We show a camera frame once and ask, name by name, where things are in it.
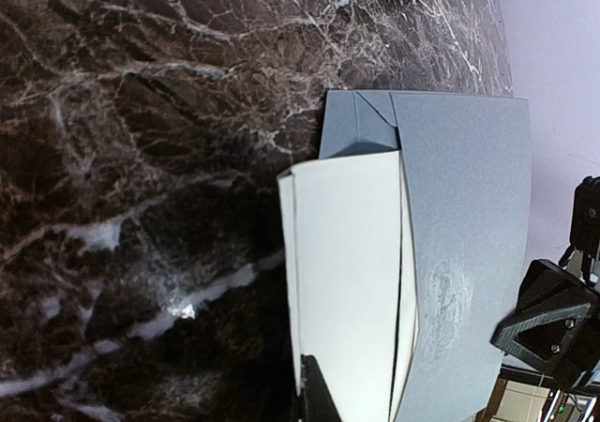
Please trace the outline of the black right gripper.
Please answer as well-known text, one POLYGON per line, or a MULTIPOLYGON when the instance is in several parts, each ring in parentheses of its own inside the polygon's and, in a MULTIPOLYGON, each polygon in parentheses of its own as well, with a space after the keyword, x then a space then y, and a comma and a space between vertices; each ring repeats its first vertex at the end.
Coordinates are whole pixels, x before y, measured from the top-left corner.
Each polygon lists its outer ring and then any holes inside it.
POLYGON ((564 389, 599 374, 599 293, 549 260, 534 260, 514 311, 490 343, 529 367, 554 375, 564 389))

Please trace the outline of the beige letter sheet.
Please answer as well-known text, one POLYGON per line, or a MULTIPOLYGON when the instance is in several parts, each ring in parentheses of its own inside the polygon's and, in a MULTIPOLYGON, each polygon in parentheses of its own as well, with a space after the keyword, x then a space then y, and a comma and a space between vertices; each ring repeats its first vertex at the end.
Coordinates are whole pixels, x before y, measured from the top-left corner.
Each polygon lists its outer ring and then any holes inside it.
POLYGON ((341 421, 390 421, 418 332, 398 151, 292 166, 277 180, 292 363, 314 355, 341 421))

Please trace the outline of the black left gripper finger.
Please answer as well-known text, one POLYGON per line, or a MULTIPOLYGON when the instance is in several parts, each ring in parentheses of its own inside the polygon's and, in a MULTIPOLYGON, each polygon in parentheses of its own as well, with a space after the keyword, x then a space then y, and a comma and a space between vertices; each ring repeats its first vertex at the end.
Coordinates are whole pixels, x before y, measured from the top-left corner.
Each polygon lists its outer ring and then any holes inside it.
POLYGON ((317 358, 314 355, 302 355, 300 371, 299 420, 341 422, 317 358))

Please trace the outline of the grey paper envelope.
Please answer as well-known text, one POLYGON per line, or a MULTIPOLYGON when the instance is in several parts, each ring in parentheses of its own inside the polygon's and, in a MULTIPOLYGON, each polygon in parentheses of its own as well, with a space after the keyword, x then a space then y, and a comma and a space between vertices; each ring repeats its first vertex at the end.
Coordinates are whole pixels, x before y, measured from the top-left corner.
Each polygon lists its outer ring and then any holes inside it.
POLYGON ((490 340, 515 305, 532 144, 522 98, 331 90, 322 158, 397 149, 411 213, 419 329, 396 421, 463 421, 500 372, 490 340))

